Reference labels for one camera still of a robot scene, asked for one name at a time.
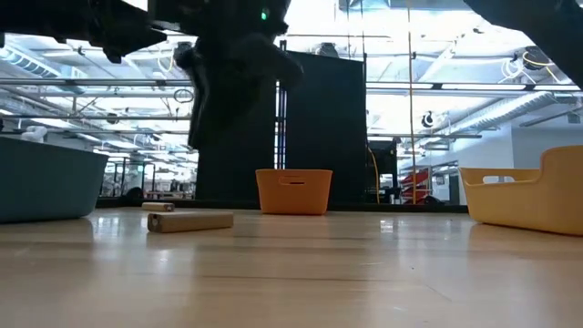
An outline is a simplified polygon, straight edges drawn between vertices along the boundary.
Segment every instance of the ceiling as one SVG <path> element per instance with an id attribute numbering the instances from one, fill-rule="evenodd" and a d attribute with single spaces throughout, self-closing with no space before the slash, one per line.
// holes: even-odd
<path id="1" fill-rule="evenodd" d="M 147 7 L 146 0 L 127 2 L 141 8 Z M 468 10 L 462 0 L 414 0 L 412 3 L 409 24 L 405 0 L 363 0 L 350 10 L 347 9 L 345 0 L 293 0 L 286 17 L 290 26 L 288 35 L 279 37 L 276 44 L 285 39 L 290 50 L 315 53 L 322 43 L 333 43 L 341 58 L 363 60 L 363 54 L 367 55 L 369 82 L 408 82 L 410 26 L 411 50 L 414 54 L 411 73 L 414 82 L 570 83 L 554 66 L 538 71 L 525 69 L 521 57 L 525 47 L 533 45 L 532 41 L 520 32 L 488 24 L 479 15 Z M 111 64 L 100 48 L 92 47 L 85 41 L 67 40 L 66 44 L 58 44 L 48 37 L 9 35 L 6 37 L 6 44 L 10 51 L 25 56 L 34 65 L 45 67 L 57 77 L 184 79 L 184 73 L 174 67 L 171 61 L 173 49 L 178 42 L 193 42 L 196 38 L 173 32 L 168 34 L 168 42 L 130 54 L 120 65 Z M 0 59 L 4 59 L 0 60 L 0 77 L 40 78 L 37 72 L 31 73 L 30 65 L 15 65 L 6 61 L 5 57 L 6 53 L 0 52 Z M 51 93 L 54 96 L 62 92 L 63 88 L 20 89 L 36 94 L 65 111 L 70 111 L 73 106 L 74 100 L 71 97 L 49 97 Z M 87 106 L 83 109 L 84 115 L 117 113 L 167 117 L 171 113 L 172 116 L 187 116 L 191 103 L 181 103 L 170 96 L 181 89 L 183 88 L 92 87 L 85 91 L 96 94 L 159 93 L 161 97 L 165 95 L 165 98 L 80 97 L 76 106 L 77 109 Z M 416 122 L 415 132 L 424 132 L 426 128 L 422 126 L 421 120 L 427 112 L 435 114 L 438 118 L 436 124 L 439 125 L 435 128 L 439 128 L 463 119 L 498 99 L 496 92 L 486 97 L 461 93 L 449 93 L 447 96 L 418 95 L 414 97 L 414 107 L 411 110 L 406 94 L 399 96 L 382 92 L 371 93 L 367 97 L 369 132 L 408 133 L 411 113 Z M 529 114 L 528 119 L 537 115 L 548 115 L 548 110 Z M 124 120 L 115 125 L 105 121 L 81 121 L 75 124 L 93 130 L 183 131 L 189 127 L 186 120 Z M 164 149 L 187 150 L 184 147 L 186 136 L 163 134 L 163 137 Z M 138 133 L 127 135 L 123 139 L 135 142 L 144 149 L 160 149 L 159 145 L 149 143 L 151 137 L 143 138 Z"/>

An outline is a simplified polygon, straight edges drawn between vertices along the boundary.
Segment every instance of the wooden block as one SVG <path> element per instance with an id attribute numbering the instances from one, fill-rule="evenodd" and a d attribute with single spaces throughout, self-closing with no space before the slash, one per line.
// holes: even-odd
<path id="1" fill-rule="evenodd" d="M 230 228 L 233 226 L 233 217 L 231 212 L 150 213 L 148 230 L 167 233 Z"/>
<path id="2" fill-rule="evenodd" d="M 174 204 L 172 203 L 156 203 L 156 202 L 145 202 L 142 203 L 143 210 L 154 210 L 154 211 L 174 211 Z"/>

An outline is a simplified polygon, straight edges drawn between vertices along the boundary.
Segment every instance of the black partition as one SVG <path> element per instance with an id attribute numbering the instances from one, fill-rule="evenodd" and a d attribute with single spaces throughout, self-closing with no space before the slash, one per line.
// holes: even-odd
<path id="1" fill-rule="evenodd" d="M 287 94 L 286 169 L 333 170 L 331 204 L 364 202 L 363 62 L 291 52 L 305 79 Z"/>
<path id="2" fill-rule="evenodd" d="M 199 151 L 196 200 L 259 203 L 256 169 L 273 169 L 275 82 L 265 83 L 248 114 Z"/>

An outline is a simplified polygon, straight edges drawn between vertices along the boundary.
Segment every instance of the wooden floor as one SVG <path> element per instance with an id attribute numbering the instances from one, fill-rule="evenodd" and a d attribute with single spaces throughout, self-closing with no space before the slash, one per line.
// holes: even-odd
<path id="1" fill-rule="evenodd" d="M 583 239 L 454 214 L 247 211 L 232 230 L 169 235 L 145 218 L 0 226 L 0 326 L 583 324 Z"/>

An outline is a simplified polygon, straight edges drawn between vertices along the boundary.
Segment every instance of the plastic storage bin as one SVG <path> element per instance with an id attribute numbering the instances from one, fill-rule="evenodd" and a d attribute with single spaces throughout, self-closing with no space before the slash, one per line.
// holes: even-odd
<path id="1" fill-rule="evenodd" d="M 258 169 L 256 178 L 265 214 L 323 215 L 328 210 L 330 170 Z"/>
<path id="2" fill-rule="evenodd" d="M 470 216 L 479 222 L 583 235 L 583 146 L 546 151 L 541 169 L 460 169 Z M 484 183 L 484 177 L 514 182 Z"/>

